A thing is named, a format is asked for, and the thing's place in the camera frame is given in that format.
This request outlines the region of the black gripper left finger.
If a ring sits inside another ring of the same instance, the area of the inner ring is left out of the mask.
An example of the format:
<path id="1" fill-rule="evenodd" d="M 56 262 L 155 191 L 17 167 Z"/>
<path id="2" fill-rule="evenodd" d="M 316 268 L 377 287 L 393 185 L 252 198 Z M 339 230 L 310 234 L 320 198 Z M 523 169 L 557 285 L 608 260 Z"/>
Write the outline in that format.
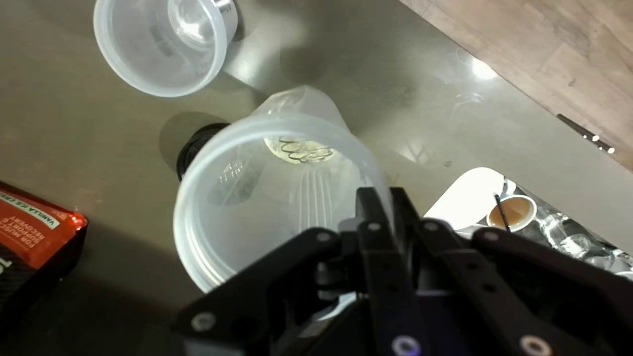
<path id="1" fill-rule="evenodd" d="M 387 212 L 373 189 L 357 191 L 355 212 L 361 218 L 357 248 L 375 353 L 379 356 L 430 356 L 430 339 L 409 274 L 391 238 Z"/>

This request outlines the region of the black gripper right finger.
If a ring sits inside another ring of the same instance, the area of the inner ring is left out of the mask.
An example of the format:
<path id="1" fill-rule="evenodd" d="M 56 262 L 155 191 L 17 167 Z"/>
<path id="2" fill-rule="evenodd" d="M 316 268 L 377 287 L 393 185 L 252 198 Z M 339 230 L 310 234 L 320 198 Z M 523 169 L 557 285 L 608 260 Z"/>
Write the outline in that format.
<path id="1" fill-rule="evenodd" d="M 428 321 L 432 355 L 573 356 L 581 343 L 537 319 L 496 268 L 444 222 L 422 220 L 391 191 L 409 281 Z"/>

